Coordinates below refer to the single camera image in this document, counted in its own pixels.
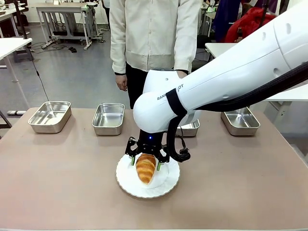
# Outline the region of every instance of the stainless steel tray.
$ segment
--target stainless steel tray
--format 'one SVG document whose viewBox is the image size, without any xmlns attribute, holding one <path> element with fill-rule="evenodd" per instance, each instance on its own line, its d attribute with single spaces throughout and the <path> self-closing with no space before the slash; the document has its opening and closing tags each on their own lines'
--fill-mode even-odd
<svg viewBox="0 0 308 231">
<path fill-rule="evenodd" d="M 260 127 L 248 107 L 231 112 L 222 112 L 221 118 L 229 133 L 233 136 L 253 136 Z"/>
<path fill-rule="evenodd" d="M 70 102 L 48 101 L 34 113 L 28 124 L 36 133 L 59 133 L 71 114 Z"/>
<path fill-rule="evenodd" d="M 120 135 L 123 126 L 125 106 L 121 103 L 102 103 L 94 114 L 92 126 L 96 135 Z"/>
<path fill-rule="evenodd" d="M 178 127 L 176 135 L 181 136 L 183 131 L 183 137 L 194 137 L 197 135 L 199 127 L 200 127 L 200 121 L 196 120 L 191 124 Z"/>
</svg>

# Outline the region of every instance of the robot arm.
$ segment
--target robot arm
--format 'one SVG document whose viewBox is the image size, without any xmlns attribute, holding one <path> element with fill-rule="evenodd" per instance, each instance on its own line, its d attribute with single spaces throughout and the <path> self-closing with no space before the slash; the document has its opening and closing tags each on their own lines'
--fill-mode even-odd
<svg viewBox="0 0 308 231">
<path fill-rule="evenodd" d="M 209 110 L 206 105 L 228 102 L 255 89 L 270 87 L 270 97 L 292 87 L 291 80 L 304 81 L 295 76 L 284 80 L 284 88 L 275 84 L 308 61 L 308 24 L 301 18 L 307 8 L 307 1 L 299 3 L 183 79 L 174 72 L 150 71 L 144 94 L 134 106 L 138 127 L 148 133 L 167 131 L 171 119 L 178 116 L 174 108 L 182 107 L 191 115 L 196 109 Z M 167 97 L 171 91 L 176 94 Z M 255 101 L 264 99 L 261 95 Z"/>
<path fill-rule="evenodd" d="M 134 105 L 139 140 L 130 138 L 126 154 L 153 154 L 160 163 L 188 160 L 187 148 L 175 151 L 176 129 L 196 120 L 199 110 L 236 110 L 307 80 L 306 9 L 307 1 L 299 3 L 183 79 L 174 71 L 150 71 Z M 165 131 L 167 145 L 161 145 Z"/>
</svg>

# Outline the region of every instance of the black cuff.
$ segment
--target black cuff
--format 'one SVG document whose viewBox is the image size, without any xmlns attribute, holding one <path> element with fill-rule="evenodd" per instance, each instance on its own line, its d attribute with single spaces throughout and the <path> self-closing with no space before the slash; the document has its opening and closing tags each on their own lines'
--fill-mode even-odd
<svg viewBox="0 0 308 231">
<path fill-rule="evenodd" d="M 177 71 L 182 71 L 182 72 L 184 72 L 185 74 L 188 75 L 188 71 L 187 70 L 177 70 Z"/>
</svg>

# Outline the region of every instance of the bread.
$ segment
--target bread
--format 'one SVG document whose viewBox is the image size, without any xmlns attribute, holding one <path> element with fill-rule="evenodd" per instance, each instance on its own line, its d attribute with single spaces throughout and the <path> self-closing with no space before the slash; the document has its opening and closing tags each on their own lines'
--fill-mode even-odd
<svg viewBox="0 0 308 231">
<path fill-rule="evenodd" d="M 141 154 L 136 162 L 136 169 L 139 179 L 145 183 L 150 183 L 156 166 L 155 156 L 149 154 Z"/>
</svg>

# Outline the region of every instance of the gray floor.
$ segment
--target gray floor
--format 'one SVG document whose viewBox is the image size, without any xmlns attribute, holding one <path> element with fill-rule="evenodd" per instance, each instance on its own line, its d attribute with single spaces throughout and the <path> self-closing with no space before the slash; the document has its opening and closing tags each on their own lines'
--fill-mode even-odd
<svg viewBox="0 0 308 231">
<path fill-rule="evenodd" d="M 30 38 L 33 44 L 43 42 L 44 37 L 39 25 L 30 27 Z M 75 108 L 96 108 L 103 102 L 123 103 L 129 108 L 126 92 L 120 91 L 115 84 L 110 59 L 110 33 L 104 34 L 105 43 L 94 42 L 87 50 L 78 43 L 66 43 L 67 48 L 60 51 L 33 54 L 35 65 L 40 73 L 50 100 L 70 101 Z M 68 47 L 73 46 L 77 53 L 71 53 Z M 207 59 L 203 50 L 198 50 L 197 59 Z M 33 63 L 12 61 L 16 75 L 31 107 L 38 107 L 45 102 L 40 80 L 36 75 Z M 0 69 L 0 110 L 23 110 L 17 87 L 11 82 L 7 69 Z M 273 121 L 277 111 L 270 105 L 265 111 Z M 294 102 L 277 129 L 295 144 L 303 153 L 308 152 L 308 103 Z"/>
</svg>

